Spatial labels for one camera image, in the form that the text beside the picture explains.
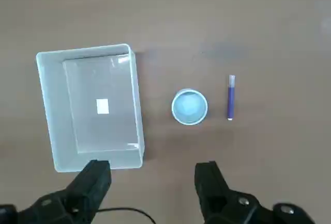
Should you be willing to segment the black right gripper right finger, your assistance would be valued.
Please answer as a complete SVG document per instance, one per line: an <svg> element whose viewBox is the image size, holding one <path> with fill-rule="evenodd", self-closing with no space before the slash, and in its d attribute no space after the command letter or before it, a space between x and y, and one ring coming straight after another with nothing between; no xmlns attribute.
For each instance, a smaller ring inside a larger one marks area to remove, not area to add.
<svg viewBox="0 0 331 224"><path fill-rule="evenodd" d="M255 196L230 189L214 161L196 164L194 184L205 223L314 223L295 204L277 203L270 210Z"/></svg>

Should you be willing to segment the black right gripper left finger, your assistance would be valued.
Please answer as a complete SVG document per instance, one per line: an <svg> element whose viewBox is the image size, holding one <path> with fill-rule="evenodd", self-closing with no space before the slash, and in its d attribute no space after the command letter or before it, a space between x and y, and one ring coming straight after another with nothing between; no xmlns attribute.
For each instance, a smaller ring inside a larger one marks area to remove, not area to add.
<svg viewBox="0 0 331 224"><path fill-rule="evenodd" d="M1 205L1 223L91 223L112 182L107 160L91 160L63 190L37 199L18 211Z"/></svg>

